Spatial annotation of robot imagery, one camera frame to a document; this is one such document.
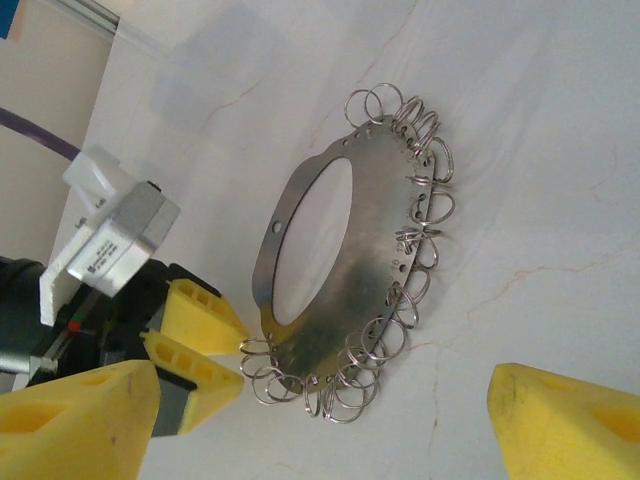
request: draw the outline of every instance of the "white wall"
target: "white wall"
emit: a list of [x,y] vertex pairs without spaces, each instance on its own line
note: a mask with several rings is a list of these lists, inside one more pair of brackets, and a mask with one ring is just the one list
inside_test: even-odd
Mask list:
[[[0,40],[0,105],[82,146],[111,38],[46,0],[25,13],[19,42]],[[0,255],[48,263],[67,165],[0,127]]]
[[133,5],[134,0],[97,0],[116,15],[122,15],[126,9]]

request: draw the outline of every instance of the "metal plate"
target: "metal plate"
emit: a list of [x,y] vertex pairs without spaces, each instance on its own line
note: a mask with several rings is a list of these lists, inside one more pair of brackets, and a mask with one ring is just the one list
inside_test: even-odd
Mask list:
[[[376,316],[391,316],[385,305],[389,288],[404,285],[415,252],[407,254],[396,232],[415,226],[409,208],[419,195],[430,197],[407,177],[433,178],[434,164],[415,158],[407,148],[411,134],[391,131],[391,116],[368,122],[334,142],[293,173],[271,217],[253,273],[253,296],[260,308],[262,331],[273,345],[272,359],[285,374],[319,378],[313,391],[326,385],[338,369],[338,353],[347,335],[361,331]],[[406,132],[412,127],[407,125]],[[324,169],[347,158],[353,175],[352,204],[346,233],[335,264],[318,294],[289,325],[273,314],[273,290],[278,255],[296,209]],[[281,228],[272,228],[277,222]],[[371,348],[382,331],[371,338]],[[291,389],[296,386],[286,385]]]

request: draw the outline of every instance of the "white background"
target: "white background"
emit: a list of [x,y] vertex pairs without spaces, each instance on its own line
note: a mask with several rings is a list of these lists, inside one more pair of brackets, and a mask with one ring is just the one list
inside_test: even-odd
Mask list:
[[[220,288],[253,333],[273,208],[293,169],[350,131],[353,89],[391,81],[440,112],[459,207],[412,349],[359,421],[262,407],[245,389],[189,436],[153,439],[141,478],[506,478],[485,405],[496,364],[640,393],[639,14],[613,1],[137,2],[87,143],[182,207],[158,256]],[[57,249],[79,215],[70,198]]]

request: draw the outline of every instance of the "oval cutout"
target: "oval cutout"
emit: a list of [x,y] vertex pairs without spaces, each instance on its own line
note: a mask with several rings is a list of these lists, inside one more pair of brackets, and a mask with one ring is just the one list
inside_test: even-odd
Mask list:
[[348,159],[331,162],[300,202],[276,265],[273,314],[289,325],[316,296],[338,257],[349,223],[353,173]]

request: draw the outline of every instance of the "metal ring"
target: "metal ring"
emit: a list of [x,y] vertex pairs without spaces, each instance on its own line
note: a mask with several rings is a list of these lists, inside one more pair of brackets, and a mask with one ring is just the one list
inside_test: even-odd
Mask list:
[[438,114],[434,110],[430,110],[427,113],[421,112],[421,115],[419,117],[416,117],[415,120],[411,122],[411,124],[413,125],[413,128],[416,129],[416,132],[418,132],[418,134],[420,134],[420,131],[427,125],[429,125],[427,133],[429,133],[429,131],[437,125],[440,125],[440,123],[438,123]]
[[[360,341],[362,342],[363,348],[364,348],[364,333],[369,330],[373,325],[375,325],[376,323],[380,322],[381,320],[386,321],[387,319],[384,317],[376,317],[372,320],[369,320],[367,322],[367,324],[365,325],[364,329],[362,330],[362,334],[360,335]],[[389,318],[389,323],[394,323],[398,326],[398,328],[400,328],[400,331],[402,332],[402,344],[400,345],[400,347],[398,347],[398,350],[396,350],[395,352],[391,353],[391,354],[387,354],[383,357],[380,357],[378,355],[375,355],[373,352],[369,352],[369,358],[371,358],[371,360],[374,361],[387,361],[387,360],[391,360],[392,358],[396,358],[398,355],[400,355],[402,353],[402,351],[405,349],[406,345],[407,345],[407,327],[406,325],[402,322],[402,321],[398,321],[395,318],[391,317]]]
[[[282,380],[285,380],[285,379],[294,380],[294,381],[298,382],[300,385],[302,385],[302,380],[300,380],[300,377],[297,377],[296,375],[283,374],[283,375],[280,375],[280,376],[273,377],[272,379],[270,379],[267,382],[267,386],[264,388],[264,392],[267,394],[267,397],[269,397],[274,402],[277,402],[277,403],[289,403],[289,402],[293,402],[294,400],[297,400],[302,395],[302,391],[300,391],[300,393],[294,393],[291,390],[289,390],[287,387],[285,387],[284,385],[282,385],[283,388],[286,391],[286,393],[284,394],[284,397],[276,397],[275,395],[272,395],[271,392],[269,391],[269,388],[271,387],[273,382],[275,382],[276,380],[279,380],[279,381],[282,382]],[[293,393],[293,396],[287,398],[287,396],[290,393]]]
[[335,402],[335,389],[336,385],[334,381],[328,382],[327,386],[320,392],[320,405],[322,406],[322,418],[328,419],[331,416],[333,405]]
[[378,394],[378,381],[376,379],[376,381],[371,384],[371,386],[373,387],[373,390],[371,391],[371,394],[369,394],[367,392],[367,388],[364,388],[362,386],[362,383],[360,383],[359,380],[353,379],[352,382],[356,383],[357,386],[356,385],[347,385],[347,388],[355,388],[356,390],[361,390],[362,391],[362,403],[360,405],[351,405],[350,403],[345,402],[344,400],[342,400],[340,398],[340,395],[338,395],[339,390],[336,390],[336,393],[335,393],[336,400],[338,400],[338,403],[340,405],[342,405],[346,409],[364,410],[366,407],[369,406],[369,404],[373,401],[374,398],[376,398],[376,395]]
[[327,386],[327,388],[325,388],[323,390],[323,392],[325,392],[325,399],[326,402],[323,402],[323,412],[322,412],[322,416],[325,420],[328,420],[332,423],[337,423],[337,424],[341,424],[341,425],[346,425],[348,423],[351,422],[355,422],[358,418],[360,418],[360,416],[362,415],[362,412],[364,412],[364,408],[359,408],[358,411],[349,418],[346,419],[340,419],[340,418],[336,418],[333,416],[333,407],[335,406],[335,400],[336,400],[336,385],[335,382],[332,382],[329,386]]
[[359,380],[357,381],[357,385],[351,385],[351,382],[356,381],[355,376],[351,380],[347,380],[347,377],[345,376],[345,373],[343,372],[343,370],[345,369],[345,367],[352,367],[352,366],[354,365],[343,365],[338,369],[338,373],[336,373],[336,378],[340,380],[340,383],[342,383],[345,387],[355,388],[357,390],[367,390],[373,387],[376,383],[378,383],[378,373],[379,373],[378,371],[360,369],[361,372],[370,373],[373,380],[371,380],[371,382],[367,383],[366,385],[363,385],[362,382],[360,382]]
[[[409,278],[411,278],[411,275],[415,272],[422,272],[425,274],[426,278],[424,281],[424,285],[420,288],[420,290],[418,290],[418,292],[415,295],[411,295],[406,288],[403,288],[403,290],[407,292],[407,295],[413,299],[413,303],[417,305],[422,301],[422,299],[425,297],[425,295],[429,291],[429,287],[431,286],[431,273],[429,272],[429,269],[427,267],[422,265],[420,262],[415,261],[411,267],[411,270],[409,271],[409,277],[407,278],[407,283],[409,282]],[[406,299],[400,300],[396,304],[396,310],[399,312],[409,310],[410,308],[412,308],[411,304]]]
[[404,230],[396,232],[396,242],[402,243],[404,246],[404,252],[407,255],[413,253],[413,245],[418,244],[418,248],[423,240],[427,240],[430,237],[440,235],[440,230],[434,229],[417,229],[415,227],[404,227]]
[[311,402],[309,401],[309,380],[311,380],[311,383],[314,383],[314,384],[317,384],[316,382],[318,381],[317,377],[312,373],[307,375],[307,378],[305,379],[304,385],[302,386],[303,395],[304,395],[304,410],[309,414],[311,418],[316,418],[318,415],[320,415],[320,411],[322,409],[322,405],[320,402],[321,400],[320,392],[319,391],[315,392],[316,393],[316,410],[314,412],[311,409]]
[[[250,349],[246,348],[252,343],[262,343],[267,346],[267,350],[264,352],[252,352]],[[262,340],[259,338],[249,338],[240,344],[240,353],[244,353],[245,355],[260,355],[263,353],[269,353],[271,351],[271,347],[269,346],[268,340]]]
[[[438,266],[438,263],[440,262],[440,253],[438,252],[438,247],[436,247],[436,242],[433,241],[433,237],[436,235],[440,235],[442,232],[440,230],[425,230],[425,233],[432,232],[435,232],[435,234],[428,235],[427,237],[425,237],[425,240],[429,242],[429,244],[431,245],[431,249],[433,250],[433,262],[431,262],[431,265],[429,266],[426,266],[422,262],[420,262],[420,265],[423,265],[427,269],[436,268]],[[418,253],[416,254],[416,257],[420,254],[420,248],[422,248],[422,245],[423,244],[421,243],[418,247]]]
[[407,119],[411,116],[411,114],[416,109],[416,107],[418,107],[418,111],[416,112],[415,118],[412,121],[408,122],[415,129],[414,122],[424,112],[424,102],[417,95],[414,95],[413,97],[411,97],[405,103],[400,105],[400,108],[398,108],[398,110],[396,110],[396,113],[393,115],[393,119],[396,122],[396,124],[402,124],[405,121],[407,121]]
[[386,82],[378,83],[373,88],[370,88],[367,91],[367,94],[364,97],[364,113],[367,115],[367,117],[369,117],[369,120],[371,120],[376,125],[382,125],[384,122],[378,121],[374,117],[371,116],[371,113],[369,112],[369,107],[367,107],[367,100],[369,100],[369,95],[375,95],[375,93],[373,91],[376,88],[379,88],[379,87],[389,87],[389,88],[391,88],[392,90],[394,90],[398,94],[398,97],[400,97],[400,105],[402,105],[404,103],[404,97],[402,96],[402,92],[393,83],[386,83]]
[[[349,95],[349,97],[347,98],[347,100],[344,102],[344,118],[347,119],[347,122],[349,122],[349,125],[351,125],[353,128],[358,128],[359,125],[356,125],[355,123],[353,123],[351,121],[351,119],[349,118],[349,102],[351,102],[351,99],[353,97],[355,97],[358,93],[370,93],[371,90],[367,90],[366,88],[360,88],[358,90],[354,90],[353,92],[351,92],[351,95]],[[380,115],[378,115],[379,117],[381,117],[384,114],[384,110],[382,109],[382,100],[380,100],[380,97],[373,93],[373,96],[376,97],[376,100],[378,100],[378,106],[380,107]],[[377,125],[382,125],[382,122],[377,123],[374,121],[374,123],[376,123]]]
[[[269,370],[269,373],[267,373],[266,375],[260,374],[259,372],[261,370]],[[271,401],[268,402],[267,400],[263,400],[262,398],[260,398],[260,395],[258,395],[258,392],[256,391],[256,380],[260,379],[260,378],[266,378],[271,374],[280,374],[283,375],[282,370],[280,370],[277,367],[271,366],[271,365],[265,365],[264,367],[260,367],[258,370],[256,370],[256,373],[254,374],[253,377],[251,378],[251,388],[253,389],[253,394],[255,395],[256,399],[258,400],[258,402],[260,402],[262,405],[275,405],[279,402],[276,401]]]
[[267,357],[271,358],[271,355],[270,355],[269,353],[267,353],[267,352],[264,352],[264,353],[254,353],[254,354],[252,354],[252,355],[246,355],[246,356],[242,359],[242,361],[240,362],[240,371],[242,372],[242,374],[243,374],[245,377],[250,378],[250,379],[252,379],[252,380],[253,380],[253,379],[255,379],[255,380],[260,380],[261,378],[266,378],[266,377],[268,377],[269,375],[271,375],[270,373],[267,373],[266,375],[262,375],[262,376],[258,375],[258,372],[259,372],[262,368],[264,368],[265,366],[271,366],[271,365],[264,365],[264,366],[262,366],[262,367],[258,368],[255,372],[253,372],[253,374],[251,374],[251,373],[247,373],[247,372],[245,371],[245,367],[246,367],[246,365],[245,365],[245,364],[246,364],[249,360],[254,359],[254,358],[256,358],[256,357],[263,357],[263,356],[267,356]]
[[446,183],[442,183],[440,180],[436,180],[436,179],[431,179],[429,177],[425,177],[424,175],[411,175],[411,176],[406,176],[405,178],[408,178],[409,180],[411,180],[414,184],[418,185],[419,187],[451,188],[451,185],[447,185]]
[[[380,370],[382,366],[385,364],[386,360],[374,360],[375,365],[367,365],[366,364],[367,360],[373,360],[369,355],[369,351],[365,348],[362,348],[359,345],[349,345],[349,338],[352,335],[357,335],[358,333],[360,332],[352,332],[346,336],[345,338],[346,347],[343,350],[341,350],[338,355],[340,355],[343,351],[346,351],[347,356],[349,357],[349,360],[351,360],[351,363],[353,363],[356,367],[361,368],[362,370],[369,370],[371,372]],[[378,341],[376,342],[374,347],[371,349],[371,351],[375,352],[376,348],[380,349],[382,353],[382,357],[387,356],[387,348],[381,338],[378,339]],[[367,357],[367,360],[365,360],[365,363],[362,363],[360,359],[358,359],[356,354],[353,353],[352,351],[353,349],[360,351],[362,355],[365,355]]]
[[407,325],[407,323],[400,318],[400,316],[398,315],[398,312],[404,312],[406,310],[409,310],[409,308],[402,308],[402,309],[398,308],[398,304],[400,303],[400,299],[398,299],[398,303],[396,304],[396,309],[393,312],[395,319],[400,323],[402,323],[405,326],[405,328],[407,328],[408,330],[413,330],[415,327],[418,326],[418,323],[420,323],[420,313],[418,312],[418,305],[413,300],[413,297],[409,295],[409,292],[405,290],[404,287],[396,284],[393,287],[391,287],[389,290],[391,291],[392,289],[396,289],[398,293],[400,293],[405,298],[405,300],[409,302],[409,305],[410,305],[409,308],[413,310],[413,323]]
[[451,149],[449,148],[449,145],[447,145],[447,142],[442,140],[440,137],[433,137],[432,141],[440,145],[444,150],[444,154],[447,156],[447,174],[444,178],[435,178],[434,174],[434,180],[440,184],[448,183],[453,177],[453,154],[451,153]]
[[454,200],[453,195],[451,195],[449,192],[432,191],[431,192],[431,196],[432,197],[440,197],[440,196],[447,197],[449,200],[451,200],[451,208],[445,214],[443,214],[442,216],[436,218],[435,220],[427,220],[427,219],[423,220],[422,218],[417,216],[417,212],[414,211],[414,208],[413,208],[414,206],[416,206],[416,205],[418,205],[421,202],[424,202],[426,200],[426,195],[424,195],[424,194],[420,195],[411,204],[409,216],[411,217],[411,220],[413,220],[418,225],[422,225],[423,227],[430,227],[432,225],[437,225],[439,223],[444,222],[447,218],[449,218],[453,214],[454,210],[456,209],[456,201]]

